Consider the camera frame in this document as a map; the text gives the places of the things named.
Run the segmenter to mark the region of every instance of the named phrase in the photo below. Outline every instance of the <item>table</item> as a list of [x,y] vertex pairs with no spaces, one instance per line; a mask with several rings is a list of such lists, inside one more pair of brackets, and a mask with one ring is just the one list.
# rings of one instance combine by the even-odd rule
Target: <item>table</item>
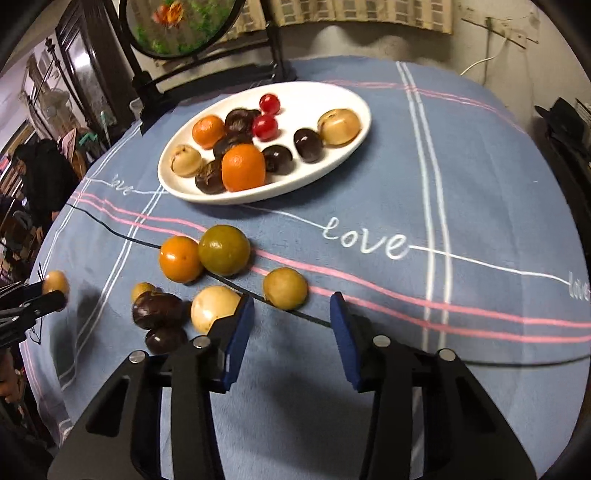
[[[21,348],[42,418],[63,438],[127,354],[145,349],[130,315],[136,282],[184,299],[215,282],[167,281],[157,249],[137,242],[228,223],[256,249],[240,286],[261,293],[267,271],[292,266],[311,285],[302,312],[328,320],[338,290],[399,341],[456,350],[541,475],[572,433],[591,340],[583,251],[548,165],[499,99],[452,72],[359,57],[294,66],[301,80],[358,93],[373,115],[354,155],[303,189],[245,206],[193,205],[162,189],[160,152],[217,96],[177,107],[143,137],[135,125],[92,166],[38,257],[72,285],[41,345]],[[212,398],[226,476],[357,477],[371,402],[346,382],[330,329],[257,303],[238,382]],[[415,472],[420,461],[417,443]]]

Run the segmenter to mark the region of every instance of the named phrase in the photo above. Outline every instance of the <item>white cable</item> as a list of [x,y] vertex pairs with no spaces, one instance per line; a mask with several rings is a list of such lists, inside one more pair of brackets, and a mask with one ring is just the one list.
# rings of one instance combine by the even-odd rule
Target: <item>white cable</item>
[[511,35],[511,33],[509,32],[509,34],[505,37],[505,41],[503,42],[503,45],[501,46],[501,49],[499,50],[499,53],[497,53],[494,57],[490,57],[488,59],[484,59],[484,60],[478,60],[476,63],[473,63],[472,65],[470,65],[466,70],[464,70],[461,74],[460,77],[464,76],[468,70],[471,70],[473,67],[475,67],[476,65],[480,65],[481,63],[484,63],[486,61],[490,61],[490,60],[494,60],[495,58],[497,58],[502,52],[503,52],[503,48],[505,48],[505,45],[507,44],[507,42],[509,41],[509,36]]

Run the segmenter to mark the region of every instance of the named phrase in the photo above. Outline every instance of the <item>white oval plate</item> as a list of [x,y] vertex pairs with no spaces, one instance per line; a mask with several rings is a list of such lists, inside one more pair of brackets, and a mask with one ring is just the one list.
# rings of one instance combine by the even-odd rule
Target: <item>white oval plate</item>
[[[225,120],[226,115],[235,108],[259,108],[259,99],[265,93],[274,93],[281,102],[281,110],[276,117],[280,136],[270,142],[261,142],[254,138],[254,144],[260,150],[274,144],[285,145],[289,148],[295,162],[295,167],[289,175],[267,174],[267,182],[262,187],[241,192],[206,195],[196,187],[194,178],[184,179],[172,172],[169,158],[173,148],[179,144],[192,145],[201,152],[205,160],[213,160],[212,150],[204,150],[193,141],[191,131],[199,118],[205,115],[217,115]],[[316,130],[320,116],[334,108],[353,110],[361,120],[361,133],[350,144],[342,148],[325,148],[324,156],[318,162],[312,164],[303,162],[293,143],[295,131],[299,128]],[[188,202],[235,205],[265,200],[308,185],[338,167],[361,145],[368,134],[370,125],[371,113],[368,104],[359,95],[342,87],[317,82],[286,82],[264,85],[224,98],[184,124],[174,134],[160,155],[158,179],[171,194]]]

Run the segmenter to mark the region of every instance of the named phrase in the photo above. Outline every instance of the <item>mandarin orange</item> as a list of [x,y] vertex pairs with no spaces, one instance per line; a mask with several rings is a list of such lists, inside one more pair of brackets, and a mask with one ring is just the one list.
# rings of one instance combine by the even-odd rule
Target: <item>mandarin orange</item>
[[172,236],[160,247],[162,273],[177,283],[189,283],[203,271],[198,243],[187,236]]
[[226,135],[226,130],[221,118],[217,115],[207,115],[195,122],[191,133],[196,143],[209,150]]
[[254,189],[265,184],[265,157],[252,144],[232,147],[222,159],[222,182],[229,192]]

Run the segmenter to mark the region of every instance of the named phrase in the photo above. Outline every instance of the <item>black hair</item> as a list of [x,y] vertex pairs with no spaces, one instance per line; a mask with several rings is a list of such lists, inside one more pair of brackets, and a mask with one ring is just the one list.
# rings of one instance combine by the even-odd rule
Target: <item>black hair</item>
[[25,164],[30,164],[35,161],[35,147],[33,145],[20,144],[14,151],[12,161],[22,160]]

